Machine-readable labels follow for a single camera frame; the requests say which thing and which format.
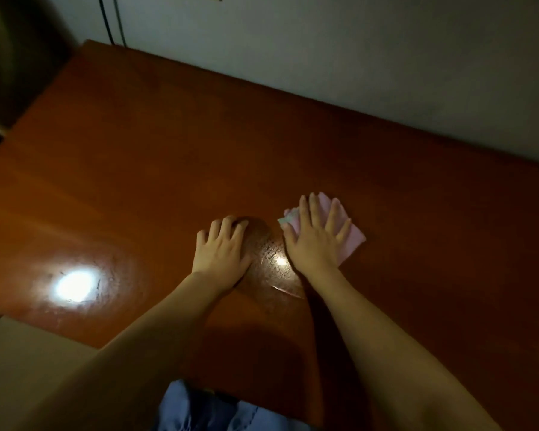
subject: forearm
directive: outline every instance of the forearm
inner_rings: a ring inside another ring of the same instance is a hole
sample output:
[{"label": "forearm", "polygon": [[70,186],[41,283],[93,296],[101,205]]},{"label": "forearm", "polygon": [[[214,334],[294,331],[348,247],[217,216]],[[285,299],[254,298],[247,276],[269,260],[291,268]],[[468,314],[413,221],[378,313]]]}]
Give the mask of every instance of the forearm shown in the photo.
[{"label": "forearm", "polygon": [[330,309],[362,381],[399,429],[498,429],[455,377],[339,270],[309,280]]},{"label": "forearm", "polygon": [[188,341],[218,296],[188,276],[65,382],[19,430],[148,429]]}]

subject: wooden table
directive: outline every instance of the wooden table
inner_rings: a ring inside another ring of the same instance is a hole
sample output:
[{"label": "wooden table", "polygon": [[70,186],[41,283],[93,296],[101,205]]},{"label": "wooden table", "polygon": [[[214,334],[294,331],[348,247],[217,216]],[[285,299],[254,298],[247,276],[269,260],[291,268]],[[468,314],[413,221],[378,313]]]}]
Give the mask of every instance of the wooden table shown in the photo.
[{"label": "wooden table", "polygon": [[[331,319],[275,263],[312,190],[368,238],[352,283],[506,430],[539,429],[539,165],[119,47],[86,43],[0,145],[0,311],[101,347],[189,273],[198,230],[250,216],[258,258],[186,376],[364,427]],[[77,269],[93,292],[60,299]]]}]

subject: blue clothing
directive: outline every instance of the blue clothing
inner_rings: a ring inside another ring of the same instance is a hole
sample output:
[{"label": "blue clothing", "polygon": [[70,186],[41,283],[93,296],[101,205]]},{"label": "blue clothing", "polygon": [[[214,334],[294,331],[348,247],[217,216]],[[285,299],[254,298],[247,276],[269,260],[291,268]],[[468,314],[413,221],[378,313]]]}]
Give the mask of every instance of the blue clothing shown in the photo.
[{"label": "blue clothing", "polygon": [[303,422],[225,395],[171,383],[152,431],[313,431]]}]

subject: wire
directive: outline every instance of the wire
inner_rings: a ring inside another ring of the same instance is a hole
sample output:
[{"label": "wire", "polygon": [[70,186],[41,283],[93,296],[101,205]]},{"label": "wire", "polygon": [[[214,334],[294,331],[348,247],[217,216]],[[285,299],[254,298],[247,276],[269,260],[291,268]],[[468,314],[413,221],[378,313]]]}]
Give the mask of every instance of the wire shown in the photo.
[{"label": "wire", "polygon": [[106,10],[104,9],[104,2],[102,0],[98,0],[98,1],[100,2],[100,9],[102,11],[102,16],[104,17],[104,24],[106,24],[106,31],[108,32],[108,37],[110,38],[110,42],[112,43],[112,45],[115,45],[114,38],[112,37],[112,32],[110,31],[110,26],[108,25],[108,18],[106,18]]},{"label": "wire", "polygon": [[116,17],[118,18],[118,27],[120,28],[120,35],[122,36],[122,43],[125,48],[128,48],[126,45],[126,38],[124,37],[124,30],[122,28],[122,18],[120,18],[120,9],[118,8],[118,0],[114,0],[114,9],[116,10]]}]

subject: wall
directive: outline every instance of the wall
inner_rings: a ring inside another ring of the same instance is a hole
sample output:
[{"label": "wall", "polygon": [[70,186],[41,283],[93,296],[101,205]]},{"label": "wall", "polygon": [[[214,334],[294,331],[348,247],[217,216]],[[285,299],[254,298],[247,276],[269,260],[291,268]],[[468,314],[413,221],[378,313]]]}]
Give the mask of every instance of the wall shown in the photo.
[{"label": "wall", "polygon": [[[98,0],[42,1],[109,43]],[[539,160],[539,0],[118,2],[131,48]]]}]

